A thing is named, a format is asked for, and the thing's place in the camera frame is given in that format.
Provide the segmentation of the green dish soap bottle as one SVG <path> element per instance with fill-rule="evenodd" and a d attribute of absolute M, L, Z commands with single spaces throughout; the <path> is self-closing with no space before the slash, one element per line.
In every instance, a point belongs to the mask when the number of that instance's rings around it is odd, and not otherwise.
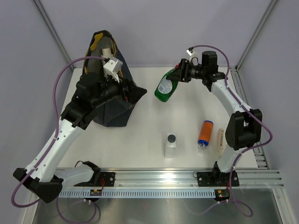
<path fill-rule="evenodd" d="M 167 77 L 171 75 L 175 69 L 176 68 L 172 68 L 165 73 L 155 89 L 154 95 L 161 102 L 167 102 L 178 86 L 178 81 L 167 79 Z"/>

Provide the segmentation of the dark blue canvas bag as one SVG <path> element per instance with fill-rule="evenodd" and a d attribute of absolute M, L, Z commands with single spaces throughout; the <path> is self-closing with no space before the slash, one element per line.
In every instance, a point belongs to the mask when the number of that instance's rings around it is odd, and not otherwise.
<path fill-rule="evenodd" d="M 111 51 L 113 53 L 112 57 L 115 57 L 123 62 L 119 75 L 127 79 L 132 79 L 132 75 L 127 66 L 127 63 L 122 53 L 118 50 L 116 41 L 109 31 L 102 30 L 95 32 L 85 55 L 102 57 L 103 48 L 111 48 Z M 94 72 L 100 75 L 101 79 L 105 79 L 102 61 L 100 60 L 84 60 L 83 73 L 87 72 Z M 97 109 L 97 116 L 93 121 L 106 127 L 125 127 L 128 123 L 133 109 L 133 104 L 115 98 Z"/>

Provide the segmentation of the beige bottle round cap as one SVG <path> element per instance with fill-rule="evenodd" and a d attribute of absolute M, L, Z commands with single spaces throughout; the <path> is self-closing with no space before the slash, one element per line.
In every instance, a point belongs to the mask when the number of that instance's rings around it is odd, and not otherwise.
<path fill-rule="evenodd" d="M 113 53 L 111 51 L 111 48 L 103 48 L 102 49 L 102 57 L 103 58 L 110 58 L 113 56 Z M 104 71 L 104 77 L 107 77 L 107 72 L 104 70 L 104 65 L 105 65 L 105 61 L 102 61 L 102 65 L 103 65 L 103 71 Z"/>

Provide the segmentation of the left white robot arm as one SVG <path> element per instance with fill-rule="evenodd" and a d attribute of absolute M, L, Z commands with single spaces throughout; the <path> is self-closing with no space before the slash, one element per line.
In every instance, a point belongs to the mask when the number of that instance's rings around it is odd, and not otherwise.
<path fill-rule="evenodd" d="M 146 93 L 147 90 L 132 79 L 120 77 L 116 81 L 108 76 L 102 80 L 93 72 L 82 74 L 53 136 L 29 165 L 14 171 L 14 178 L 45 203 L 54 201 L 63 189 L 77 184 L 97 185 L 101 182 L 101 169 L 90 161 L 67 171 L 56 168 L 73 142 L 97 116 L 100 106 L 115 98 L 136 104 Z"/>

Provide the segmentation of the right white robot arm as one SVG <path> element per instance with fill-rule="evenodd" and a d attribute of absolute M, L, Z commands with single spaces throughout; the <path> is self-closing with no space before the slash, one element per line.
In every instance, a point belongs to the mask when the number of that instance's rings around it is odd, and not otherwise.
<path fill-rule="evenodd" d="M 225 132 L 226 149 L 211 171 L 198 172 L 200 187 L 239 186 L 235 167 L 246 148 L 254 146 L 261 138 L 262 112 L 252 109 L 228 84 L 228 77 L 218 70 L 217 54 L 204 51 L 201 63 L 192 60 L 198 56 L 194 49 L 187 50 L 189 59 L 182 59 L 167 77 L 175 82 L 188 83 L 192 79 L 202 80 L 203 85 L 221 102 L 230 116 Z"/>

